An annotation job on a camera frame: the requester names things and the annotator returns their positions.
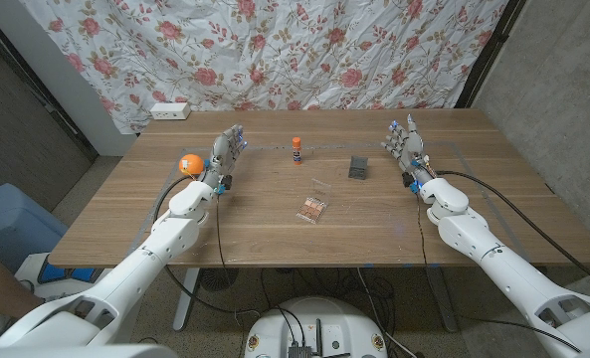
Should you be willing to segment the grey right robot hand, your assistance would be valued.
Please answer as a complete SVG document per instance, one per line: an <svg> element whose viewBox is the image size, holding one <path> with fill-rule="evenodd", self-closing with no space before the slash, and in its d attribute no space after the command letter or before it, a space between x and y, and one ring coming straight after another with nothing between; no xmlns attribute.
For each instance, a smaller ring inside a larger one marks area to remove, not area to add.
<svg viewBox="0 0 590 358"><path fill-rule="evenodd" d="M423 139L417 131L413 116L407 116L407 126L394 120L388 127L389 135L381 146L398 162L406 188L418 194L424 184L436 178L429 168L429 156L424 151Z"/></svg>

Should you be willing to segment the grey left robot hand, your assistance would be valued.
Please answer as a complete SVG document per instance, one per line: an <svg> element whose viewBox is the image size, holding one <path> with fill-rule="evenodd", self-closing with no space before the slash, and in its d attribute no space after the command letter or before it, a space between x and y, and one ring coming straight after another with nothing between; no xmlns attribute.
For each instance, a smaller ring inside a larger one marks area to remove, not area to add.
<svg viewBox="0 0 590 358"><path fill-rule="evenodd" d="M248 144L243 134L244 127L241 124L235 124L214 140L209 166L202 182L218 194L229 190L232 185L235 163Z"/></svg>

